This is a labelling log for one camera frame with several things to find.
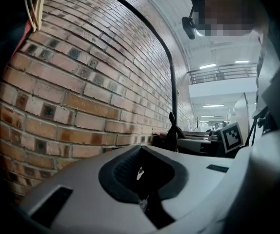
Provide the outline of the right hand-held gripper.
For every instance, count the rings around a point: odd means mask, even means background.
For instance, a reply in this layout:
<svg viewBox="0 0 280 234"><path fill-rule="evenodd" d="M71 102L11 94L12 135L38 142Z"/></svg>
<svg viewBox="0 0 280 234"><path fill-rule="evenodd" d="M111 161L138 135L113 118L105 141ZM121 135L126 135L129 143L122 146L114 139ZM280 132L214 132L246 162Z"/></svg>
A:
<svg viewBox="0 0 280 234"><path fill-rule="evenodd" d="M237 122L227 125L219 130L225 153L233 151L243 145L240 127Z"/></svg>

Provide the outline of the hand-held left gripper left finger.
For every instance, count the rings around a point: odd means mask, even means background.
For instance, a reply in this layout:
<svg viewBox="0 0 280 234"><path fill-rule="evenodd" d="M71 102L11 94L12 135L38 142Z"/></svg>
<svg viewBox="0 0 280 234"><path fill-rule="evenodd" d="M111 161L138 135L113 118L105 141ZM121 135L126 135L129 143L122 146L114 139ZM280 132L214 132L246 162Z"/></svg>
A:
<svg viewBox="0 0 280 234"><path fill-rule="evenodd" d="M54 217L49 230L54 234L155 234L159 229L139 204L116 201L101 186L99 170L106 162L133 147L119 148L102 155L81 159L66 166L32 188L20 208L42 220L50 209L43 206L59 189L71 194Z"/></svg>

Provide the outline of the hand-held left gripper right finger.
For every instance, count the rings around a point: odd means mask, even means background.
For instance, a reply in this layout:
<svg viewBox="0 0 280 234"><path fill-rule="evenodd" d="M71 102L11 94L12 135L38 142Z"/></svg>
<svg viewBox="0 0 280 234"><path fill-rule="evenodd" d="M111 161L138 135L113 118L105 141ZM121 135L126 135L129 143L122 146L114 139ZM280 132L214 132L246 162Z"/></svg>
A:
<svg viewBox="0 0 280 234"><path fill-rule="evenodd" d="M195 156L143 146L142 162L153 185L145 234L225 234L231 207L247 174L250 147L235 158Z"/></svg>

